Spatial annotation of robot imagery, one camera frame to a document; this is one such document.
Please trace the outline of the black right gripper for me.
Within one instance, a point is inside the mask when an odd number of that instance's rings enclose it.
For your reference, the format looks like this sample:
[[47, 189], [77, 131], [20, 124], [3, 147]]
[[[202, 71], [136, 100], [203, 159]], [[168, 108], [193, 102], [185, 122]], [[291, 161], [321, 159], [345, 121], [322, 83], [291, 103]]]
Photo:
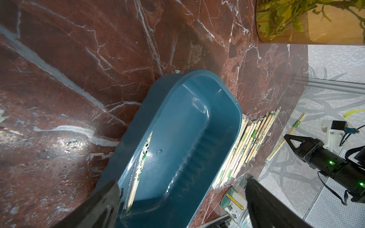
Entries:
[[288, 134], [284, 139], [297, 157], [306, 157], [311, 167], [343, 186], [353, 196], [352, 202], [365, 202], [365, 169], [359, 164], [324, 149], [319, 139]]

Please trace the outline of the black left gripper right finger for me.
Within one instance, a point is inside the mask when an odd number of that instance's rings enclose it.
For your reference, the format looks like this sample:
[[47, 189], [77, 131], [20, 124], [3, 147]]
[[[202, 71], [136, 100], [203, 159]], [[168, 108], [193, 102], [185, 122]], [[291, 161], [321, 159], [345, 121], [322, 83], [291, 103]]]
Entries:
[[247, 208], [254, 228], [310, 228], [280, 200], [250, 177], [246, 184]]

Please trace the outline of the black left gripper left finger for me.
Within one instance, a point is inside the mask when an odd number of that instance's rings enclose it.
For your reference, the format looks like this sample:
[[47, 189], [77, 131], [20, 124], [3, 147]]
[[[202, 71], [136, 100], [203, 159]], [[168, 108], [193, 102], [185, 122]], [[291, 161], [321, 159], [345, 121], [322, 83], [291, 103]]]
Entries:
[[113, 228], [117, 220], [122, 196], [123, 191], [119, 188], [117, 182], [111, 180], [53, 227]]

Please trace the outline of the chopstick pair eleventh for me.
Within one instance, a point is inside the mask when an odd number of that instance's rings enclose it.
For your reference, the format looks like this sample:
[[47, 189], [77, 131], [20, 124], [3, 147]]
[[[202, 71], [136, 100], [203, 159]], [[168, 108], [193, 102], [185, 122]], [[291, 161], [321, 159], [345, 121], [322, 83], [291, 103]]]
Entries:
[[254, 145], [252, 151], [250, 152], [248, 160], [246, 161], [246, 163], [249, 163], [252, 160], [252, 158], [254, 157], [254, 155], [257, 153], [257, 150], [258, 150], [259, 146], [262, 144], [262, 141], [263, 141], [265, 135], [267, 134], [268, 130], [270, 129], [273, 121], [275, 120], [275, 118], [279, 114], [280, 110], [281, 110], [281, 106], [276, 111], [274, 111], [270, 117], [268, 117], [267, 122], [263, 126], [262, 131], [259, 134], [259, 136], [257, 138], [257, 141], [255, 142], [255, 145]]

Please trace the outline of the chopstick pair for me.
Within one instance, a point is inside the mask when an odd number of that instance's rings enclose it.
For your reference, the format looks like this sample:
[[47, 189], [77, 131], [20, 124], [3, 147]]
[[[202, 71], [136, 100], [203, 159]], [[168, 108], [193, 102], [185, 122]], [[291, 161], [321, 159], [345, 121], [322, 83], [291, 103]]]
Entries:
[[227, 158], [225, 159], [219, 173], [217, 174], [217, 177], [215, 178], [215, 181], [213, 182], [213, 188], [216, 189], [218, 188], [218, 186], [220, 185], [220, 182], [221, 180], [223, 179], [223, 176], [224, 176], [224, 173], [226, 171], [226, 168], [227, 168], [227, 165], [230, 163], [234, 153], [235, 153], [235, 150], [240, 142], [240, 139], [242, 138], [242, 135], [243, 135], [243, 132], [247, 126], [247, 123], [249, 122], [249, 117], [247, 117], [246, 115], [242, 115], [242, 118], [241, 118], [241, 125], [240, 125], [240, 131], [239, 131], [239, 134], [236, 138], [236, 141], [235, 143], [233, 144], [231, 150], [229, 151], [228, 155], [227, 155]]
[[263, 126], [267, 122], [268, 117], [270, 117], [273, 112], [271, 112], [267, 117], [263, 118], [262, 122], [260, 123], [260, 126], [258, 127], [258, 129], [255, 132], [254, 137], [252, 138], [252, 140], [250, 141], [250, 143], [248, 144], [248, 146], [247, 146], [247, 148], [246, 148], [246, 150], [244, 152], [244, 155], [242, 157], [242, 160], [240, 161], [240, 163], [239, 163], [239, 165], [237, 167], [236, 173], [239, 173], [239, 171], [241, 170], [242, 166], [245, 165], [246, 161], [248, 160], [249, 154], [252, 151], [252, 149], [253, 149], [253, 147], [255, 145], [255, 142], [257, 141], [257, 138], [258, 138], [259, 134], [262, 131]]
[[225, 167], [223, 176], [220, 181], [220, 186], [223, 186], [225, 182], [231, 177], [233, 168], [238, 161], [241, 151], [243, 150], [243, 146], [245, 145], [247, 141], [247, 137], [250, 135], [250, 132], [252, 128], [256, 125], [256, 121], [248, 121], [246, 124], [246, 128], [242, 133], [242, 136], [240, 137], [240, 140], [238, 141], [237, 146], [234, 147], [233, 154], [231, 155], [230, 159], [228, 160], [228, 163]]
[[231, 180], [233, 178], [234, 173], [235, 173], [241, 159], [245, 155], [245, 153], [247, 151], [247, 147], [251, 144], [253, 135], [255, 135], [255, 132], [256, 132], [257, 128], [260, 126], [262, 120], [263, 120], [263, 118], [260, 118], [256, 121], [252, 122], [251, 125], [248, 126], [248, 128], [245, 130], [242, 140], [240, 141], [239, 146], [236, 150], [237, 153], [233, 160], [233, 164], [231, 165], [231, 168], [228, 173], [229, 180]]

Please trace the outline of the teal plastic storage box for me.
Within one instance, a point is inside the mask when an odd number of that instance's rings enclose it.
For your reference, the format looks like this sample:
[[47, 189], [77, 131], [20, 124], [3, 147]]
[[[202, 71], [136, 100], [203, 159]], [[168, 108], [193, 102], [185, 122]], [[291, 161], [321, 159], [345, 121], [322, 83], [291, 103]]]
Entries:
[[119, 209], [115, 226], [188, 227], [238, 137], [241, 118], [236, 99], [211, 71], [154, 82], [96, 184], [100, 190], [115, 180], [125, 206], [148, 145], [130, 212]]

